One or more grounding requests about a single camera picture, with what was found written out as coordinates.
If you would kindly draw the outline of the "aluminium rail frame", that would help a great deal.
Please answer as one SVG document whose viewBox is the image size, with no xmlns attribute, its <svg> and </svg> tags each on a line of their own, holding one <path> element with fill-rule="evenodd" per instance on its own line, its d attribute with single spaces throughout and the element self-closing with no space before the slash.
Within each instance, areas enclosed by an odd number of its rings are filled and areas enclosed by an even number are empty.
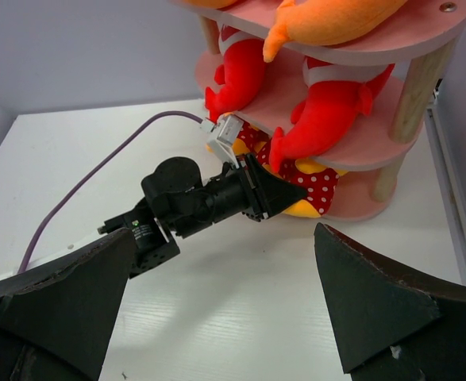
<svg viewBox="0 0 466 381">
<path fill-rule="evenodd" d="M 441 82 L 437 81 L 424 116 L 460 278 L 466 285 L 466 199 L 438 111 Z"/>
</svg>

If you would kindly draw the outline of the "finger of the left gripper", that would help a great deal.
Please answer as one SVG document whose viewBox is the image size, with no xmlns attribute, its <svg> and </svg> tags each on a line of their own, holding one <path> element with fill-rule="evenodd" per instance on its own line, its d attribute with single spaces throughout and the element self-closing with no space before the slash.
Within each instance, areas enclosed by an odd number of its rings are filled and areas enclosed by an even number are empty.
<svg viewBox="0 0 466 381">
<path fill-rule="evenodd" d="M 306 188 L 289 183 L 266 170 L 249 153 L 246 155 L 246 171 L 253 183 L 253 193 L 259 204 L 256 215 L 274 217 L 306 197 Z"/>
</svg>

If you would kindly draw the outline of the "orange shark plush facing camera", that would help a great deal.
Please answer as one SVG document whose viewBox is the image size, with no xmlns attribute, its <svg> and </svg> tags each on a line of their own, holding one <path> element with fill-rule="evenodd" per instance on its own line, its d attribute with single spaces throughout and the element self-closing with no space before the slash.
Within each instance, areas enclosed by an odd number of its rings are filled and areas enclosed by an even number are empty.
<svg viewBox="0 0 466 381">
<path fill-rule="evenodd" d="M 219 10 L 232 6 L 239 0 L 184 0 L 184 2 L 192 6 Z"/>
</svg>

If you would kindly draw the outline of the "red shark plush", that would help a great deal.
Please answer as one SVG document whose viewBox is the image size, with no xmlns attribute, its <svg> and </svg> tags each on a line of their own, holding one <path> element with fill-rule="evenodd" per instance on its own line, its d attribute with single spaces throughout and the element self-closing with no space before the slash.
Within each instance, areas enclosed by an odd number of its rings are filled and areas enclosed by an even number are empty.
<svg viewBox="0 0 466 381">
<path fill-rule="evenodd" d="M 293 127 L 275 129 L 269 165 L 279 172 L 284 160 L 319 156 L 350 130 L 356 118 L 368 116 L 395 65 L 347 66 L 309 56 L 302 64 L 306 98 L 291 112 Z"/>
<path fill-rule="evenodd" d="M 222 64 L 214 73 L 214 81 L 220 90 L 207 87 L 204 93 L 211 121 L 245 108 L 260 91 L 267 66 L 264 41 L 230 25 L 219 25 L 218 47 Z"/>
</svg>

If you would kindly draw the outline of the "red shark plush front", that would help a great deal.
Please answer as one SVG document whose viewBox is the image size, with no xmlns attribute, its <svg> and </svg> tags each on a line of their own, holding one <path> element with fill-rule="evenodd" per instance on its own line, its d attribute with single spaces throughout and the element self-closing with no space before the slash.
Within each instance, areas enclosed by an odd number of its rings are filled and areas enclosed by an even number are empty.
<svg viewBox="0 0 466 381">
<path fill-rule="evenodd" d="M 356 118 L 368 116 L 395 65 L 347 66 L 309 56 L 302 64 L 306 98 L 291 112 L 293 127 L 275 129 L 269 165 L 279 172 L 284 160 L 319 156 L 350 130 Z"/>
</svg>

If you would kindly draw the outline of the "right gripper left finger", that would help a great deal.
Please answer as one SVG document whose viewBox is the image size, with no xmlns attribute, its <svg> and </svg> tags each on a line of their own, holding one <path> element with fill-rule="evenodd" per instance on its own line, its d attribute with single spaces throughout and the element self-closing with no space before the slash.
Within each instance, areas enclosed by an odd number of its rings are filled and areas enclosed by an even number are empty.
<svg viewBox="0 0 466 381">
<path fill-rule="evenodd" d="M 0 281 L 0 380 L 97 380 L 136 250 L 120 229 Z"/>
</svg>

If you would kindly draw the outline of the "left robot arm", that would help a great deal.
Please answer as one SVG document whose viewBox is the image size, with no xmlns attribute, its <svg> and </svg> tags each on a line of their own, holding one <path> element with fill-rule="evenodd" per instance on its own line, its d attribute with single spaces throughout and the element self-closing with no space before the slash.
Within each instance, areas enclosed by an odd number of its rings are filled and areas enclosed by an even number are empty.
<svg viewBox="0 0 466 381">
<path fill-rule="evenodd" d="M 207 181 L 193 160 L 165 160 L 142 180 L 144 198 L 100 228 L 102 239 L 1 280 L 0 297 L 53 286 L 68 293 L 109 294 L 177 256 L 176 237 L 189 237 L 236 214 L 263 221 L 305 198 L 305 188 L 269 173 L 253 155 L 238 160 L 238 165 L 223 164 L 221 174 Z"/>
</svg>

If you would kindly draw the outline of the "yellow plush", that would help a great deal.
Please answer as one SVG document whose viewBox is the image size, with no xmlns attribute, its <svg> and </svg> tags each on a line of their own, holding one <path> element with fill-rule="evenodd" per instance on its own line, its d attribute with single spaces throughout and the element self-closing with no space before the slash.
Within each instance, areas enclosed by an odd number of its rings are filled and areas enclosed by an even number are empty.
<svg viewBox="0 0 466 381">
<path fill-rule="evenodd" d="M 285 181 L 304 187 L 306 196 L 284 211 L 293 217 L 319 218 L 327 214 L 339 179 L 348 171 L 327 167 L 310 158 L 285 160 L 279 175 Z"/>
<path fill-rule="evenodd" d="M 271 137 L 257 127 L 244 122 L 233 143 L 233 152 L 238 156 L 252 153 L 262 166 L 268 166 Z"/>
<path fill-rule="evenodd" d="M 207 144 L 219 157 L 233 156 L 233 143 L 241 130 L 242 122 L 236 119 L 218 122 L 210 135 Z"/>
</svg>

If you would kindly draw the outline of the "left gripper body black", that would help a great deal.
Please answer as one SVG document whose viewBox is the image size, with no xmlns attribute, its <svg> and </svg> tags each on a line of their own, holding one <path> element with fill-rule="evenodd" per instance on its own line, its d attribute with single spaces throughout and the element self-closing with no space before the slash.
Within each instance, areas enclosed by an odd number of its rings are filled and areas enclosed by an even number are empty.
<svg viewBox="0 0 466 381">
<path fill-rule="evenodd" d="M 240 167 L 225 163 L 220 175 L 210 178 L 204 190 L 211 222 L 220 222 L 236 214 L 253 221 L 263 221 L 267 214 L 261 208 L 256 192 L 254 171 L 260 169 L 253 156 L 238 156 Z"/>
</svg>

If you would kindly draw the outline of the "orange shark plush back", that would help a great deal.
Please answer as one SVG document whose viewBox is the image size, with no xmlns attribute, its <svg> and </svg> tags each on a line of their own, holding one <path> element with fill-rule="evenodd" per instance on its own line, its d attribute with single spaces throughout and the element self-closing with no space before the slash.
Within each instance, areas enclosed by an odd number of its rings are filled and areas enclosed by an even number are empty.
<svg viewBox="0 0 466 381">
<path fill-rule="evenodd" d="M 406 0 L 283 1 L 264 40 L 266 63 L 288 42 L 331 46 L 355 40 L 394 15 Z"/>
</svg>

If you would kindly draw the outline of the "pink three-tier shelf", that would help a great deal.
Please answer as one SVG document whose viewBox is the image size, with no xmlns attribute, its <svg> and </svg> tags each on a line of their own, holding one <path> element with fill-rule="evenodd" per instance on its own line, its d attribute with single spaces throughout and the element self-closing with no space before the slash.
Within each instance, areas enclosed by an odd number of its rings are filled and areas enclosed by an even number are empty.
<svg viewBox="0 0 466 381">
<path fill-rule="evenodd" d="M 266 39 L 283 1 L 239 1 L 214 10 L 182 2 L 202 23 L 208 50 L 195 68 L 203 93 L 220 90 L 214 73 L 222 64 L 219 25 Z M 323 217 L 361 221 L 384 210 L 394 194 L 400 166 L 423 126 L 426 101 L 466 26 L 466 1 L 406 1 L 370 33 L 343 44 L 312 46 L 286 43 L 267 63 L 256 97 L 233 114 L 271 137 L 281 127 L 288 133 L 292 110 L 306 98 L 302 64 L 305 57 L 347 66 L 394 64 L 385 87 L 368 116 L 356 118 L 336 145 L 317 163 L 346 170 L 337 184 L 331 207 Z"/>
</svg>

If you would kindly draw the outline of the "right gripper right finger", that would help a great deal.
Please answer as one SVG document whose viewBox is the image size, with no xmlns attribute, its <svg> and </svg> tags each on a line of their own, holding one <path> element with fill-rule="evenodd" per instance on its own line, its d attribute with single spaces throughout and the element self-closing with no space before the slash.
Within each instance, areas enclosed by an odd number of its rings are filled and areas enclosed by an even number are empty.
<svg viewBox="0 0 466 381">
<path fill-rule="evenodd" d="M 354 380 L 466 380 L 466 286 L 322 223 L 314 247 L 344 373 Z"/>
</svg>

